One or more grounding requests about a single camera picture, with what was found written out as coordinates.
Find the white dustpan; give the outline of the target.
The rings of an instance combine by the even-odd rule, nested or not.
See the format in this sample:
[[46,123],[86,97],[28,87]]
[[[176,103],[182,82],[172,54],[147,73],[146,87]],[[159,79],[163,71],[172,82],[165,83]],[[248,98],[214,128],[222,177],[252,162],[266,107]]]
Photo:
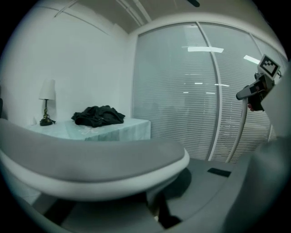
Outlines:
[[17,179],[42,193],[97,202],[161,186],[176,178],[190,157],[172,139],[64,139],[0,119],[0,161]]

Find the pale blue floral tablecloth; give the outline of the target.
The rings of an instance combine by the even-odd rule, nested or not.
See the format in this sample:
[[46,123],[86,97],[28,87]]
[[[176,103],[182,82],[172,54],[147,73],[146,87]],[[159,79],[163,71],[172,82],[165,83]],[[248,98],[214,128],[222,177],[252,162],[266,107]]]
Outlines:
[[26,126],[34,132],[52,137],[82,141],[136,141],[151,138],[151,122],[148,120],[127,118],[122,124],[102,127],[77,125],[73,120],[57,122],[50,126]]

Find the black crumpled garment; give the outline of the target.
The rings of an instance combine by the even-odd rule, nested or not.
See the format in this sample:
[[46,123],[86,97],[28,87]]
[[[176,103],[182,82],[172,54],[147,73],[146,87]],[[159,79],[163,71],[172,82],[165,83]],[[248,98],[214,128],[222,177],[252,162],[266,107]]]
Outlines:
[[107,106],[87,107],[83,112],[75,112],[71,119],[76,125],[92,128],[124,123],[125,115]]

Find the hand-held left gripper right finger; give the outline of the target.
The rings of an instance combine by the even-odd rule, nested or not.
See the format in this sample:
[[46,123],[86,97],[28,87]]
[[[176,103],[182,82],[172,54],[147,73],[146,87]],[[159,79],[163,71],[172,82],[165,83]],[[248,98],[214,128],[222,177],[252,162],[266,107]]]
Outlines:
[[192,159],[166,233],[291,233],[291,66],[262,104],[277,138],[236,164]]

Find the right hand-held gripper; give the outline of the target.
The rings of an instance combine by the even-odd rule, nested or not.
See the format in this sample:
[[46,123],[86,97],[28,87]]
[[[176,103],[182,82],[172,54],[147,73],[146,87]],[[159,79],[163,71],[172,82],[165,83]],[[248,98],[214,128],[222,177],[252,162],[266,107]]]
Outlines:
[[255,82],[245,86],[236,94],[237,100],[249,98],[249,109],[251,111],[264,111],[261,101],[265,94],[275,86],[275,78],[280,72],[280,65],[264,54],[255,73]]

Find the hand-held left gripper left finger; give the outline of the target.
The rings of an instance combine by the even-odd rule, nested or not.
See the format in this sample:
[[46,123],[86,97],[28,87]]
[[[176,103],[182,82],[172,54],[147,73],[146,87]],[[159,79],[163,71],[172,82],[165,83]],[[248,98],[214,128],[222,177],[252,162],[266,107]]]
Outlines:
[[41,194],[32,207],[70,232],[158,232],[144,194],[105,202],[74,202]]

